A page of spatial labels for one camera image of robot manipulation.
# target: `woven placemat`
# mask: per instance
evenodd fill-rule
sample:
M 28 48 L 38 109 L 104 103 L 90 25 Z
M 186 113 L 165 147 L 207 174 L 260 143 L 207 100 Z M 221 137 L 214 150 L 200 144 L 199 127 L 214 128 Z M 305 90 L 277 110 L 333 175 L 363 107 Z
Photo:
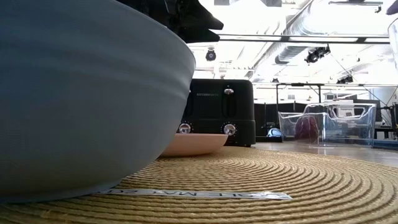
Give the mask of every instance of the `woven placemat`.
M 293 200 L 96 194 L 0 205 L 0 223 L 398 223 L 398 169 L 296 152 L 225 147 L 158 159 L 117 188 L 285 192 Z

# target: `toaster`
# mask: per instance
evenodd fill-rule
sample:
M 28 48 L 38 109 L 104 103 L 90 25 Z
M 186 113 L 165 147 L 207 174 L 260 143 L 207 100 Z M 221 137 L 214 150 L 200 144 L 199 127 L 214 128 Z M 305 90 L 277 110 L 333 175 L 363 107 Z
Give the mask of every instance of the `toaster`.
M 178 133 L 227 134 L 228 146 L 256 143 L 252 83 L 193 79 Z

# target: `light blue bowl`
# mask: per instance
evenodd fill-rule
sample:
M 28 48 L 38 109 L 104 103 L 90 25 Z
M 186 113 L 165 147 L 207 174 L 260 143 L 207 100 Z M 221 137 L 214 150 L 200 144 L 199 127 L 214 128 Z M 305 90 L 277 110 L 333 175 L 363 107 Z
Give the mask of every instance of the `light blue bowl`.
M 0 1 L 0 202 L 104 190 L 173 139 L 190 49 L 113 0 Z

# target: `label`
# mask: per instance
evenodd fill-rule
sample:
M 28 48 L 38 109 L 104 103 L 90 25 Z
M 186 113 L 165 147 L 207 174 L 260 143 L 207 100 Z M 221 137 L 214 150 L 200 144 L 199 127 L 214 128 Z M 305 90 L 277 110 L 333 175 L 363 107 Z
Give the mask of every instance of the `label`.
M 251 198 L 251 199 L 275 199 L 292 200 L 285 193 L 277 192 L 198 192 L 192 190 L 156 190 L 156 189 L 109 189 L 97 194 L 116 195 L 160 195 L 172 197 L 196 197 L 196 198 Z

